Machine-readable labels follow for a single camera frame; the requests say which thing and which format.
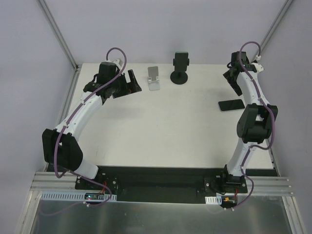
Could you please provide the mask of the black phone stand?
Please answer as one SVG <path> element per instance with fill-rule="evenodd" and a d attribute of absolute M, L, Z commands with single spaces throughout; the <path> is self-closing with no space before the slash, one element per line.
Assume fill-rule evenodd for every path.
<path fill-rule="evenodd" d="M 188 81 L 188 75 L 186 72 L 175 72 L 173 71 L 170 75 L 170 80 L 177 85 L 185 84 Z"/>

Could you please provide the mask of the green phone black screen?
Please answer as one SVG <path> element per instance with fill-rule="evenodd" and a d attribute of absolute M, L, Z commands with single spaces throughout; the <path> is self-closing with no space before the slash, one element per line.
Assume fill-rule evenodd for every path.
<path fill-rule="evenodd" d="M 189 63 L 190 61 L 188 52 L 175 52 L 174 58 L 175 72 L 186 72 Z"/>

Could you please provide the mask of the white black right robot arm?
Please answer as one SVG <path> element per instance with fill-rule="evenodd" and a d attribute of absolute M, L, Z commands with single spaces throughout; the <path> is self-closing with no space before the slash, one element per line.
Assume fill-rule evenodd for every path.
<path fill-rule="evenodd" d="M 249 62 L 245 52 L 237 51 L 232 53 L 230 67 L 223 75 L 236 94 L 243 96 L 246 105 L 236 127 L 237 146 L 219 180 L 224 192 L 245 186 L 244 174 L 250 157 L 263 141 L 274 136 L 278 108 L 268 102 L 260 88 L 258 73 L 261 71 L 261 65 Z"/>

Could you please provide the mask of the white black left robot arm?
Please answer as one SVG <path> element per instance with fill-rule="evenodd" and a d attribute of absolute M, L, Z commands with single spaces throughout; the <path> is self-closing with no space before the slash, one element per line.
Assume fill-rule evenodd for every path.
<path fill-rule="evenodd" d="M 103 178 L 99 175 L 98 166 L 83 158 L 78 139 L 90 118 L 107 99 L 142 90 L 133 70 L 128 70 L 130 81 L 127 82 L 124 67 L 125 62 L 121 59 L 102 62 L 98 73 L 83 88 L 75 108 L 53 130 L 45 129 L 42 134 L 44 160 L 86 177 L 86 184 L 93 190 L 102 186 Z"/>

